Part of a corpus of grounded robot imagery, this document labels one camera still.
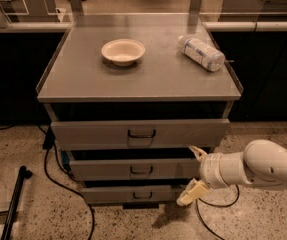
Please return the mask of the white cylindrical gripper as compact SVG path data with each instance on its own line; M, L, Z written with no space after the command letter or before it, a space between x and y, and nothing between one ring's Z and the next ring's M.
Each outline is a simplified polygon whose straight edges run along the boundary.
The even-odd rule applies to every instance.
M196 159L201 162L199 175L201 180L192 179L177 198L179 206L190 205L213 189L226 188L230 185L246 185L250 181L245 171L243 153L208 154L194 145L189 146Z

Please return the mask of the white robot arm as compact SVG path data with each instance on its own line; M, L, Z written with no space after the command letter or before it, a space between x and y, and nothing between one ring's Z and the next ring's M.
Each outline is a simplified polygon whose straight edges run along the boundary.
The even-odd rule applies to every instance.
M190 146L199 165L199 179L193 178L176 203L187 206L211 189L242 185L250 188L283 190L287 188L287 149L268 141L250 142L243 151L210 153Z

